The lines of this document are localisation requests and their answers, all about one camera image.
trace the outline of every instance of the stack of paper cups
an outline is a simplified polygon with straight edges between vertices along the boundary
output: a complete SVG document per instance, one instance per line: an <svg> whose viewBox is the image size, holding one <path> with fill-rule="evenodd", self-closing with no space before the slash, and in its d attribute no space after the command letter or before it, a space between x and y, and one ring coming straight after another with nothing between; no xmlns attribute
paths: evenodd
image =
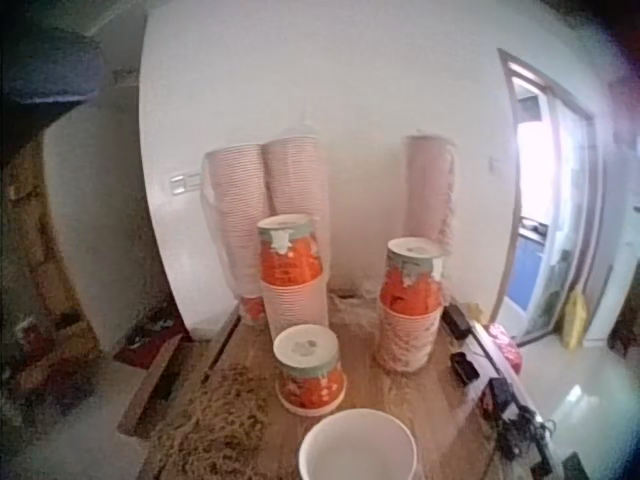
<svg viewBox="0 0 640 480"><path fill-rule="evenodd" d="M262 294L271 336L299 324L329 325L327 282L311 219L277 215L258 223Z"/></svg>
<svg viewBox="0 0 640 480"><path fill-rule="evenodd" d="M229 287L240 298L243 319L264 321L260 289L260 240L255 226L269 215L262 147L238 145L209 152L205 167L213 198L205 212L214 241L222 245Z"/></svg>
<svg viewBox="0 0 640 480"><path fill-rule="evenodd" d="M264 145L267 182L278 214L305 213L313 221L325 271L331 265L327 169L314 136L291 136Z"/></svg>
<svg viewBox="0 0 640 480"><path fill-rule="evenodd" d="M442 313L444 255L425 238L389 242L376 346L376 358L385 368L412 372L428 360Z"/></svg>
<svg viewBox="0 0 640 480"><path fill-rule="evenodd" d="M407 208L404 234L451 249L455 154L453 142L437 135L407 138Z"/></svg>
<svg viewBox="0 0 640 480"><path fill-rule="evenodd" d="M307 417L326 415L344 398L338 337L319 325L297 325L273 342L280 372L276 383L284 407Z"/></svg>

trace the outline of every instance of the red object on floor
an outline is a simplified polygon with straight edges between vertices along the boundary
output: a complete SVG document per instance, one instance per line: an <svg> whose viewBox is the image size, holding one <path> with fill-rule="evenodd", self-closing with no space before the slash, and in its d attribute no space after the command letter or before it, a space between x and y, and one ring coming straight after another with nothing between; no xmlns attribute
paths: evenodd
<svg viewBox="0 0 640 480"><path fill-rule="evenodd" d="M507 331L502 325L492 323L487 327L487 333L493 339L493 343L496 344L502 356L509 362L513 371L516 372L516 375L520 375L520 371L522 370L522 354Z"/></svg>
<svg viewBox="0 0 640 480"><path fill-rule="evenodd" d="M170 304L156 310L147 321L135 327L113 359L148 370L162 345L176 335L183 335L183 341L191 341L180 311L175 304Z"/></svg>

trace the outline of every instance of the yellow object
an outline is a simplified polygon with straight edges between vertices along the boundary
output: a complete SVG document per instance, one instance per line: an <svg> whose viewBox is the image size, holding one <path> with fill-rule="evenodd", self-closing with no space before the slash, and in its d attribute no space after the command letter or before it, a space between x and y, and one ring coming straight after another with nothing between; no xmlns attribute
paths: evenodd
<svg viewBox="0 0 640 480"><path fill-rule="evenodd" d="M562 344L565 348L574 349L582 343L582 337L587 326L587 303L584 295L574 290L569 295L567 306L564 308L562 323Z"/></svg>

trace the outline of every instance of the doorway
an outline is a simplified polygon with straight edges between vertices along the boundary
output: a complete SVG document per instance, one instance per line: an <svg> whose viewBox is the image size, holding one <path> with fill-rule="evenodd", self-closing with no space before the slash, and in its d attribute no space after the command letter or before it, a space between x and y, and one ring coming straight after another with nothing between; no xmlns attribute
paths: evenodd
<svg viewBox="0 0 640 480"><path fill-rule="evenodd" d="M551 79L500 54L514 112L519 202L496 321L524 345L551 333L568 292L584 286L600 193L593 117Z"/></svg>

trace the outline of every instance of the glass door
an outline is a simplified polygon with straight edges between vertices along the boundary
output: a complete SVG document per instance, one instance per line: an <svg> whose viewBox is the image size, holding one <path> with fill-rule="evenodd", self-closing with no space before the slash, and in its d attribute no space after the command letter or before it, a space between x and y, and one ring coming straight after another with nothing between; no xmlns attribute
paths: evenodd
<svg viewBox="0 0 640 480"><path fill-rule="evenodd" d="M586 246L589 195L588 121L563 101L548 96L556 157L552 222L538 287L529 309L527 328L519 342L550 332L573 286Z"/></svg>

